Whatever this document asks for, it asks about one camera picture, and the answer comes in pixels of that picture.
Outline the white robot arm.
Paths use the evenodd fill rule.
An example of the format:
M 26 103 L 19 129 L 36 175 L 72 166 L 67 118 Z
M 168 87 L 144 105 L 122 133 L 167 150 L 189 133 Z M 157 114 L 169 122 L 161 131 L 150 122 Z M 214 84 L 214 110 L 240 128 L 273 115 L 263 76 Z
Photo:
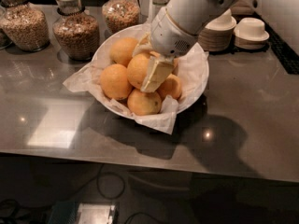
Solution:
M 135 49 L 136 53 L 153 50 L 160 54 L 149 60 L 141 90 L 156 91 L 170 75 L 173 60 L 186 55 L 206 25 L 238 2 L 250 7 L 299 54 L 299 0 L 169 0 Z

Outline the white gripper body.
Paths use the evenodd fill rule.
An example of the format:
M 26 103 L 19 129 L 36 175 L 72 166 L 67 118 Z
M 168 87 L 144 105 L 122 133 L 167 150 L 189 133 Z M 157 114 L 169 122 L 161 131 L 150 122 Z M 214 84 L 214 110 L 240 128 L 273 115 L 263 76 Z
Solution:
M 152 48 L 164 56 L 184 56 L 198 38 L 199 9 L 162 7 L 150 27 Z

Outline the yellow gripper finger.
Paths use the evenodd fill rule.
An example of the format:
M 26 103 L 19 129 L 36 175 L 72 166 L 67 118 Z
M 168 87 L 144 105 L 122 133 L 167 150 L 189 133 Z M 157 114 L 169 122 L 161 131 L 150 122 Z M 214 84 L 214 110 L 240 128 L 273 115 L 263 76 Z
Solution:
M 151 56 L 149 58 L 148 70 L 146 77 L 143 80 L 141 90 L 143 92 L 155 92 L 173 72 L 174 68 L 173 56 Z
M 140 54 L 140 53 L 143 53 L 143 52 L 150 52 L 152 50 L 153 50 L 153 47 L 151 45 L 150 32 L 146 32 L 139 39 L 138 43 L 135 46 L 135 49 L 134 49 L 132 55 L 136 56 L 137 54 Z

